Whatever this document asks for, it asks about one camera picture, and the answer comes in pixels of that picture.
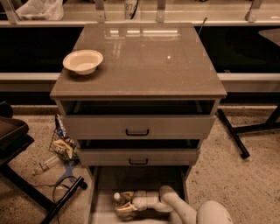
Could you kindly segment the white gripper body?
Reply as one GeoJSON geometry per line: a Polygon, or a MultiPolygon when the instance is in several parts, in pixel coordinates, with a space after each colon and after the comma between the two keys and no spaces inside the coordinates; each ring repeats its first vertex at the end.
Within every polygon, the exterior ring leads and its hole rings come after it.
{"type": "Polygon", "coordinates": [[[136,191],[132,198],[132,205],[137,211],[154,209],[158,202],[158,192],[136,191]]]}

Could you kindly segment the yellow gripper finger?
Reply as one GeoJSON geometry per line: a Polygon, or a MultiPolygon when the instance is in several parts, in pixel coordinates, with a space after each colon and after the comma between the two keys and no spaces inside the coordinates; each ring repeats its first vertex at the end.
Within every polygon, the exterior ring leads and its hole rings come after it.
{"type": "Polygon", "coordinates": [[[131,201],[134,197],[134,192],[122,192],[121,195],[125,198],[126,201],[131,201]]]}
{"type": "Polygon", "coordinates": [[[118,206],[114,208],[115,214],[124,220],[131,219],[133,217],[133,213],[137,210],[133,205],[131,204],[125,204],[123,206],[118,206]]]}

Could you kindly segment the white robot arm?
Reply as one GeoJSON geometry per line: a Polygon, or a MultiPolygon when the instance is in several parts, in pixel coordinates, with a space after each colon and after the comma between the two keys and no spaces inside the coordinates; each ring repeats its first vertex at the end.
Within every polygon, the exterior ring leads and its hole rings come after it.
{"type": "Polygon", "coordinates": [[[157,192],[116,192],[112,197],[112,206],[115,214],[124,219],[134,212],[153,209],[160,213],[175,214],[182,224],[234,224],[222,204],[207,200],[195,210],[168,185],[162,185],[157,192]]]}

